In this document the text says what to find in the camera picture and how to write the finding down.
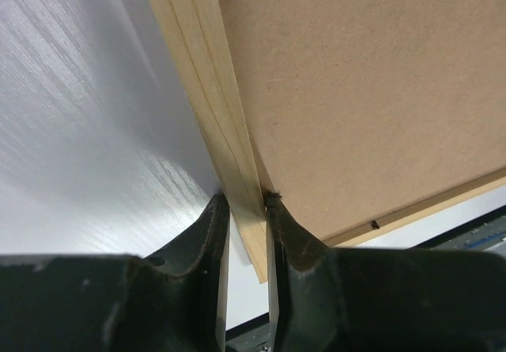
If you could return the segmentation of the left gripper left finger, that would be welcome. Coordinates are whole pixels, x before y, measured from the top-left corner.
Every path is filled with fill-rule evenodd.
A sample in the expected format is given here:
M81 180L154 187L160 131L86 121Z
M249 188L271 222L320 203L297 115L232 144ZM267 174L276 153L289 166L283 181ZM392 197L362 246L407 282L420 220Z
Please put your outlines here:
M230 209L222 194L151 255L4 255L4 351L222 351Z

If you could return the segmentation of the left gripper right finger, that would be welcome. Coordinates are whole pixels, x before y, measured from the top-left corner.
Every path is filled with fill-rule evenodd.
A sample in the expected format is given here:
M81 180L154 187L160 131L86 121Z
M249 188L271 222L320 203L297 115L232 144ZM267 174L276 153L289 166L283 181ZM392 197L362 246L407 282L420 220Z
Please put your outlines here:
M331 248L264 203L273 350L504 350L503 256Z

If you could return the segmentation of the wooden picture frame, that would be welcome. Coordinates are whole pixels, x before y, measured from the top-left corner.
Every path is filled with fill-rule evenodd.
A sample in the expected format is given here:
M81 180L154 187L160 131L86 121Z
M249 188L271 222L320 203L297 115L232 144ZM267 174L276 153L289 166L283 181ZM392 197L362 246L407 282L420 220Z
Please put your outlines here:
M267 279L264 191L354 246L505 183L505 0L149 0Z

